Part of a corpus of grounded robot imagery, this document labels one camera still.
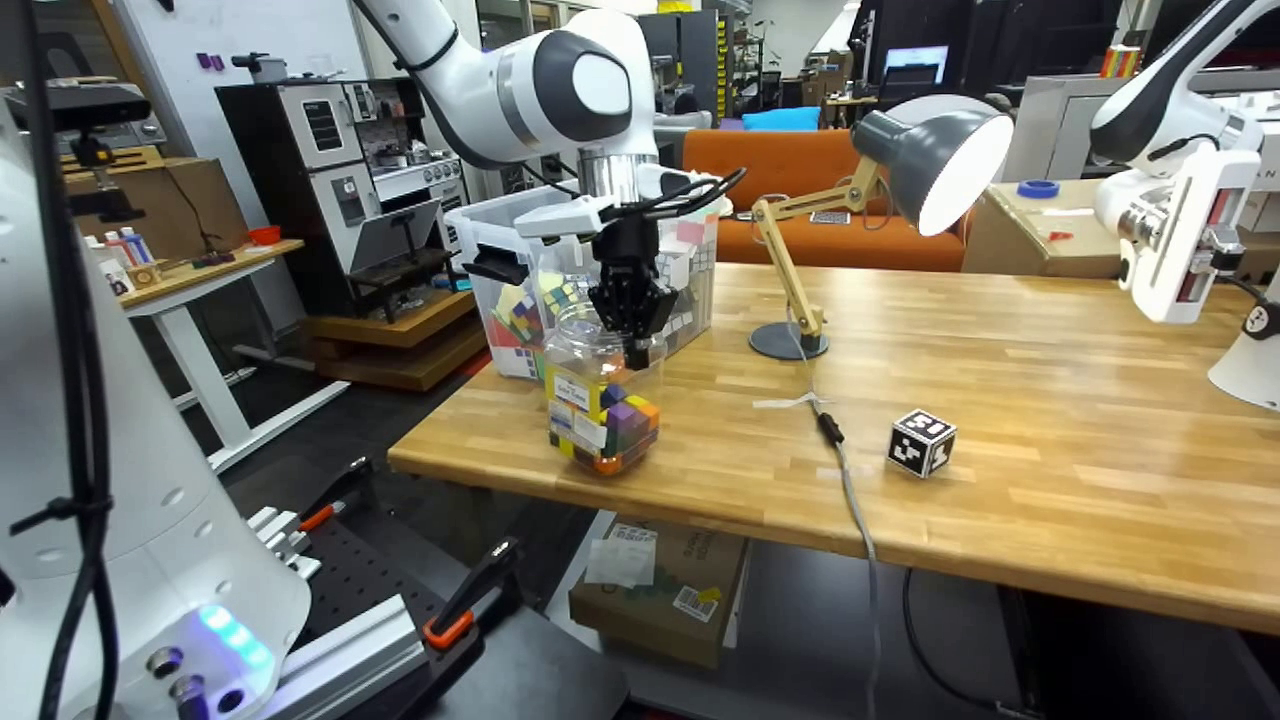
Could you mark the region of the black and orange clamp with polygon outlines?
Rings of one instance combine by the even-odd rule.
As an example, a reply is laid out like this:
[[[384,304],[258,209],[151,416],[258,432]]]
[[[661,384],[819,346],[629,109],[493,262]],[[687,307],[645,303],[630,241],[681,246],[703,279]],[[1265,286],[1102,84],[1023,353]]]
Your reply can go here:
[[[357,457],[348,462],[346,468],[321,492],[308,510],[302,514],[298,530],[310,533],[316,530],[326,520],[338,518],[352,509],[365,509],[375,505],[375,492],[372,478],[378,465],[367,456]]]
[[[497,606],[506,611],[524,603],[517,566],[522,557],[517,538],[503,537],[485,551],[443,609],[422,625],[425,646],[444,653],[452,650],[477,623],[475,607],[497,591]]]

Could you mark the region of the clear plastic storage bin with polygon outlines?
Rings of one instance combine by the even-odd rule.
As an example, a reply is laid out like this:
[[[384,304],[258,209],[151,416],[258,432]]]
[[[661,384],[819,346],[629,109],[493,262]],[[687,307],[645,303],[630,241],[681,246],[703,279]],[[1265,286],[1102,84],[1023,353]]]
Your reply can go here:
[[[521,380],[540,380],[543,341],[563,307],[588,302],[588,287],[600,274],[589,243],[561,240],[550,246],[520,236],[518,217],[564,200],[540,186],[445,213],[443,222],[461,243],[495,370]],[[712,324],[719,211],[716,205],[659,223],[655,260],[660,283],[677,299],[659,337],[669,355]]]

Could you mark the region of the black and white marker cube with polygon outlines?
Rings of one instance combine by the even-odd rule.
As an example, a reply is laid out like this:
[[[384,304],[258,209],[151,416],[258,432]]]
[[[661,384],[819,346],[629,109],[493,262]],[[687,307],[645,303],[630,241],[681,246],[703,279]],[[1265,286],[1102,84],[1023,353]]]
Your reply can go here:
[[[918,407],[893,421],[884,456],[914,477],[928,478],[950,464],[956,438],[952,423]]]

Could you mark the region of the toy kitchen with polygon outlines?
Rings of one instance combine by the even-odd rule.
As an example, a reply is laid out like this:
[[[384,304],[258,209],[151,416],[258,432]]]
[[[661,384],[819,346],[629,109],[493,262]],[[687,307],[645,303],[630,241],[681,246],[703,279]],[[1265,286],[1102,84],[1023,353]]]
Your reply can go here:
[[[434,158],[426,105],[404,77],[233,85],[215,92],[266,219],[303,247],[285,261],[311,316],[379,316],[460,269],[444,222],[462,190]]]

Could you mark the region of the white robot machine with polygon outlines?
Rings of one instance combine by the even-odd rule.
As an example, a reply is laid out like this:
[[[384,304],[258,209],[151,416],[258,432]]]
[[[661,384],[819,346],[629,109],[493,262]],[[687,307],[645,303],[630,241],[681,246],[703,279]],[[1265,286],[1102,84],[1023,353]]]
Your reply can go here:
[[[1190,81],[1280,0],[1213,0],[1091,122],[1091,146],[1121,163],[1094,196],[1094,214],[1120,243],[1119,286],[1152,322],[1192,324],[1219,282],[1253,299],[1210,380],[1240,401],[1280,413],[1280,266],[1266,288],[1238,274],[1238,223],[1261,168],[1263,131]]]

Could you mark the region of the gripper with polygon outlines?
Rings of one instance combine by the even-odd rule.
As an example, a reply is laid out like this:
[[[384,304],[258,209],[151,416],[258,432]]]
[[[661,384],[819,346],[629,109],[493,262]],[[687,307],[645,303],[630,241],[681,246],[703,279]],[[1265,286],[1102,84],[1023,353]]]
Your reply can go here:
[[[595,237],[600,265],[595,286],[588,291],[604,328],[626,345],[626,368],[643,372],[652,363],[652,342],[659,336],[678,291],[660,283],[658,220],[637,213],[613,220]],[[625,286],[614,286],[622,282]],[[640,293],[634,301],[632,291]]]

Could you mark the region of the white desk with wooden top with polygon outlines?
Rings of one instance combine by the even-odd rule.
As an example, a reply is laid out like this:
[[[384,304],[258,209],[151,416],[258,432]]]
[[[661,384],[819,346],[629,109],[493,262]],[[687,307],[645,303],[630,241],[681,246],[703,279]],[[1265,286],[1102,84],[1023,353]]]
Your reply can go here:
[[[189,384],[189,392],[175,398],[174,405],[183,410],[197,404],[204,410],[221,441],[221,447],[207,456],[210,466],[218,474],[273,442],[351,387],[348,380],[333,380],[252,427],[237,404],[210,343],[200,334],[189,310],[189,305],[196,300],[243,281],[271,266],[278,258],[298,251],[303,246],[302,240],[280,240],[264,247],[242,246],[234,251],[232,263],[215,266],[197,269],[189,263],[179,263],[166,270],[157,270],[157,279],[154,283],[116,297],[127,316],[143,316],[156,325],[177,360]]]

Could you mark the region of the cardboard box with labels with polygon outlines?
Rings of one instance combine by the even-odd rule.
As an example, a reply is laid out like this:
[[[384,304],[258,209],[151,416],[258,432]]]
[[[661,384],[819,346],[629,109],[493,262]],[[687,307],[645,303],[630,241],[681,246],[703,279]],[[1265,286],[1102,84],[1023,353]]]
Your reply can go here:
[[[733,643],[748,550],[740,536],[618,515],[588,543],[570,618],[603,641],[714,670]]]

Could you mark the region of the monitor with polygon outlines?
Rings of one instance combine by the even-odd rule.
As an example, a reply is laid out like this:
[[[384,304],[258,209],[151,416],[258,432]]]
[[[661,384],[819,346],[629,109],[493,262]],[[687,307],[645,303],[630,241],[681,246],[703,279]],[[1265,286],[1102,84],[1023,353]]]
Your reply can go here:
[[[892,47],[886,53],[882,85],[941,85],[948,53],[948,45]]]

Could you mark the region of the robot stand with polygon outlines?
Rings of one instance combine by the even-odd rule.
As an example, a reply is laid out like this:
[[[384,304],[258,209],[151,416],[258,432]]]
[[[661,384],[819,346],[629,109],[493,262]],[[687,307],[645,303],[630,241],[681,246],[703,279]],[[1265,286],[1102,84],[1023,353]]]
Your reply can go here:
[[[337,475],[291,459],[234,482],[229,493],[244,516],[266,506],[302,515]],[[310,553],[323,565],[311,580],[314,605],[300,641],[310,650],[385,600],[404,603],[417,639],[479,562],[454,561],[378,497],[326,520],[312,543]],[[525,568],[522,552],[522,605],[499,609],[492,592],[475,607],[476,626],[452,650],[426,647],[422,665],[340,720],[614,720],[628,698],[625,675],[530,606]]]

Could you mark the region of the blue cushion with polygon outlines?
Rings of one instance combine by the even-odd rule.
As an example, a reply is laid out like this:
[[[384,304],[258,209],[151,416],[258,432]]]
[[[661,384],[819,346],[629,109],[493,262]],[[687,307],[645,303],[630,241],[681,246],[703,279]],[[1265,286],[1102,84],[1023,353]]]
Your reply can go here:
[[[746,132],[801,133],[818,131],[820,118],[819,106],[800,106],[746,113],[741,122]]]

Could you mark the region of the grey and wood desk lamp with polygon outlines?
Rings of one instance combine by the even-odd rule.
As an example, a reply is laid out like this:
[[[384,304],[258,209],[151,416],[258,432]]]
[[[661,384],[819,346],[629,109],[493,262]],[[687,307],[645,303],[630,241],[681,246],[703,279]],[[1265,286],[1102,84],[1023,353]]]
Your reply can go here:
[[[781,222],[814,211],[858,214],[879,190],[920,234],[936,236],[959,222],[998,174],[1014,131],[1015,120],[1002,111],[952,109],[915,122],[872,111],[850,132],[859,163],[847,184],[796,199],[758,200],[751,224],[780,278],[787,318],[758,327],[748,338],[751,350],[782,361],[808,361],[829,347],[824,313],[803,288]]]

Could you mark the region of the clear jar of coloured blocks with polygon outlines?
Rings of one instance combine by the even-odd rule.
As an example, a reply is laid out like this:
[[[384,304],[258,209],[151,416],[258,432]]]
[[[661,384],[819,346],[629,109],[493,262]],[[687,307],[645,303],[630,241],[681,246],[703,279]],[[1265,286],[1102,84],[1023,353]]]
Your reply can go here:
[[[657,443],[666,389],[666,343],[653,340],[646,368],[627,365],[623,338],[589,301],[557,314],[544,346],[550,446],[602,477],[636,466]]]

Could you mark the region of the large cardboard box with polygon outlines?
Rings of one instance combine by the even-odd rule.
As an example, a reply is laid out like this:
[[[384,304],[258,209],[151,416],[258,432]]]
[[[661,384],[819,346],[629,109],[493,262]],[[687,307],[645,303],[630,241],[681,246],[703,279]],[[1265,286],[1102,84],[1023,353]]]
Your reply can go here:
[[[1101,179],[1059,182],[1051,199],[992,183],[972,209],[964,273],[1110,279],[1121,269],[1119,238],[1094,217]]]

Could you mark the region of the wooden platform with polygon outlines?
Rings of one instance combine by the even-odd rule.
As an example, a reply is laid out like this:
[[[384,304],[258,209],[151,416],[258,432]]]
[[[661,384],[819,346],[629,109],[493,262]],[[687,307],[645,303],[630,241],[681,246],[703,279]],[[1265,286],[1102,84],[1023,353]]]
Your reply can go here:
[[[333,380],[426,392],[486,351],[474,293],[434,290],[425,305],[394,322],[307,316],[303,347],[319,375]]]

